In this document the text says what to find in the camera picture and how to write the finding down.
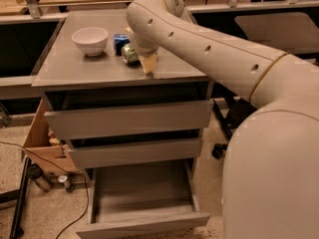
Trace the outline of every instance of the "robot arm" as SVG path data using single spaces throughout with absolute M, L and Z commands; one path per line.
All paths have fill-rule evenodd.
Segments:
M 184 22 L 182 12 L 182 0 L 135 0 L 127 20 L 136 52 L 162 46 L 259 108 L 226 152 L 224 238 L 319 238 L 319 68 Z

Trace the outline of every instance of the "bowl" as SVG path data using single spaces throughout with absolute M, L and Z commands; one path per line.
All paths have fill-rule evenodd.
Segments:
M 98 27 L 83 28 L 72 35 L 76 46 L 88 56 L 100 55 L 107 46 L 109 33 Z

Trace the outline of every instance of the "concrete floor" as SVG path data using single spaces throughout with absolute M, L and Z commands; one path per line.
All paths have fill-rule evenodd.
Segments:
M 14 117 L 9 126 L 0 128 L 0 140 L 23 144 L 30 128 L 33 115 Z M 183 238 L 183 239 L 222 239 L 221 216 L 221 175 L 223 161 L 211 156 L 215 143 L 226 142 L 219 122 L 214 114 L 209 127 L 203 132 L 203 148 L 196 164 L 193 183 L 201 211 L 209 212 L 206 226 L 158 234 L 130 237 L 132 239 Z M 23 161 L 17 146 L 0 143 L 0 193 L 17 189 L 20 186 Z M 86 187 L 82 175 L 74 178 L 76 185 L 72 193 L 55 183 L 48 193 L 43 192 L 29 180 L 21 227 L 26 239 L 54 239 L 69 223 L 84 212 L 87 204 Z M 10 235 L 15 201 L 0 204 L 0 239 Z M 76 230 L 87 223 L 87 214 L 59 238 L 79 239 Z

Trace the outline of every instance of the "brown box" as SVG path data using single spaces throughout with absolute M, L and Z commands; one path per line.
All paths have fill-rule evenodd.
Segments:
M 44 118 L 46 111 L 47 108 L 44 102 L 40 102 L 23 145 L 30 151 L 24 149 L 24 153 L 27 154 L 33 162 L 37 163 L 46 174 L 62 175 L 78 171 L 79 169 L 74 165 L 66 144 L 58 146 L 50 145 L 48 137 L 49 125 Z

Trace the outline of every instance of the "closed drawer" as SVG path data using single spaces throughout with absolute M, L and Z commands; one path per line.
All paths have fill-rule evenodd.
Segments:
M 185 160 L 97 168 L 82 239 L 105 239 L 202 226 Z
M 58 139 L 81 139 L 208 126 L 210 100 L 47 112 L 45 118 Z
M 200 156 L 201 144 L 200 138 L 145 141 L 73 148 L 70 155 L 78 168 L 92 168 L 195 158 Z

